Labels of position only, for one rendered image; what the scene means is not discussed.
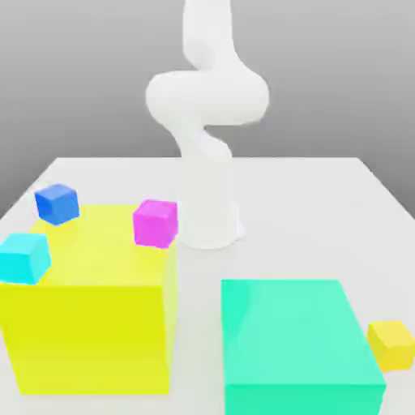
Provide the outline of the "large yellow box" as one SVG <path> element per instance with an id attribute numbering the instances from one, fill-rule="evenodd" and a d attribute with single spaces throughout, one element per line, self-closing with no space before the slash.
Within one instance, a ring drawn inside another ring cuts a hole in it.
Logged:
<path id="1" fill-rule="evenodd" d="M 131 205 L 83 205 L 37 221 L 51 266 L 0 282 L 0 332 L 24 395 L 164 395 L 177 312 L 177 246 L 139 246 Z"/>

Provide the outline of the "large turquoise box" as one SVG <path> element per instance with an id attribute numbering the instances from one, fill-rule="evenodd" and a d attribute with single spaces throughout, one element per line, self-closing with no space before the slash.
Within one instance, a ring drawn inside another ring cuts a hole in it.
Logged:
<path id="1" fill-rule="evenodd" d="M 220 285 L 225 415 L 379 415 L 386 383 L 338 280 Z"/>

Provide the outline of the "small yellow cube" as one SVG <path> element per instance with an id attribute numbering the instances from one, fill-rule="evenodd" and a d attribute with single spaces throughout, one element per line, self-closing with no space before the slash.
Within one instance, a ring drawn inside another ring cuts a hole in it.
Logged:
<path id="1" fill-rule="evenodd" d="M 413 366 L 415 337 L 403 322 L 372 322 L 367 340 L 382 372 L 409 370 Z"/>

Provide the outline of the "small cyan cube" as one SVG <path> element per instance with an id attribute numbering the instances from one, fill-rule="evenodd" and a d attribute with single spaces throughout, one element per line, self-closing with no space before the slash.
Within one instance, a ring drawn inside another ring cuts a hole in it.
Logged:
<path id="1" fill-rule="evenodd" d="M 35 285 L 50 266 L 44 234 L 11 233 L 0 243 L 0 282 Z"/>

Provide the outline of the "small magenta cube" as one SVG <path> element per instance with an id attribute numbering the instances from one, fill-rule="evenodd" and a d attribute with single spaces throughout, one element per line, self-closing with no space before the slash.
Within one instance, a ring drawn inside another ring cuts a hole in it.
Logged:
<path id="1" fill-rule="evenodd" d="M 132 220 L 136 245 L 167 249 L 178 233 L 178 205 L 146 199 L 134 211 Z"/>

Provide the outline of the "small blue cube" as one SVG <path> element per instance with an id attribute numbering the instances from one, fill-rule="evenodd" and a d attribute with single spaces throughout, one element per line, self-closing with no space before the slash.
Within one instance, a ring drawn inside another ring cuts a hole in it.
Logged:
<path id="1" fill-rule="evenodd" d="M 63 184 L 54 184 L 35 192 L 38 216 L 52 224 L 61 225 L 79 217 L 76 190 Z"/>

